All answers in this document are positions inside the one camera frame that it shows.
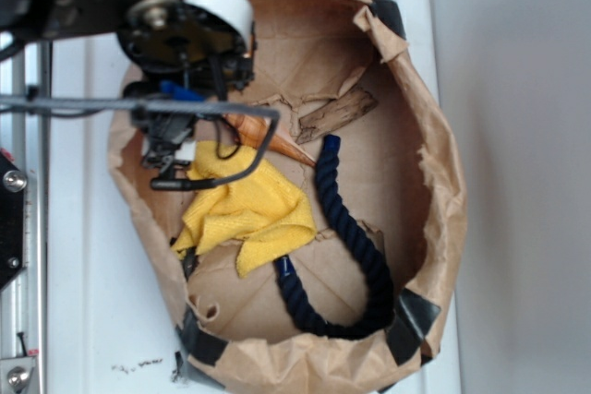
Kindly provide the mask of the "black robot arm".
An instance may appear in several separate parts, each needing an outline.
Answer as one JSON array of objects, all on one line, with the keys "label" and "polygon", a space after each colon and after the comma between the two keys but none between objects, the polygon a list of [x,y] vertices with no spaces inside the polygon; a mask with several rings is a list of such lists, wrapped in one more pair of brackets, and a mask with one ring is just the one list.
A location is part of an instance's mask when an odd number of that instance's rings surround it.
[{"label": "black robot arm", "polygon": [[201,179],[180,176],[189,163],[181,149],[199,123],[215,134],[213,155],[232,159],[245,145],[237,119],[253,116],[228,101],[254,77],[254,13],[248,0],[1,0],[3,60],[34,43],[113,34],[141,80],[118,99],[50,99],[36,87],[3,96],[5,113],[79,118],[105,110],[127,112],[145,137],[142,164],[156,172],[151,187],[188,191],[226,185],[251,174],[262,155]]}]

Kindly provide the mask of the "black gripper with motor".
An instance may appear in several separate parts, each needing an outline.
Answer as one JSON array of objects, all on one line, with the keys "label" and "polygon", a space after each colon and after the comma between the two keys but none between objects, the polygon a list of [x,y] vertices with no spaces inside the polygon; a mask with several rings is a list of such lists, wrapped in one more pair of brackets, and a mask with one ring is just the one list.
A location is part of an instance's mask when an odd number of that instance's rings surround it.
[{"label": "black gripper with motor", "polygon": [[242,148],[227,107],[230,90],[254,77],[253,7],[248,0],[145,0],[128,14],[117,39],[141,78],[124,88],[137,100],[132,125],[144,136],[141,164],[158,182],[177,182],[196,159],[187,148],[203,126],[214,133],[213,153],[226,161]]}]

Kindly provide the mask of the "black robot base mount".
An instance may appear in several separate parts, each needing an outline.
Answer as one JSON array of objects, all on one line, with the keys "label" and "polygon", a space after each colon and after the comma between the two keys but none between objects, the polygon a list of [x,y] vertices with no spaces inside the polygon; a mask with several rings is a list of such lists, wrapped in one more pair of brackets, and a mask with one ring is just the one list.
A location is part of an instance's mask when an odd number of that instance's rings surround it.
[{"label": "black robot base mount", "polygon": [[24,264],[25,190],[27,175],[1,149],[1,290],[20,273]]}]

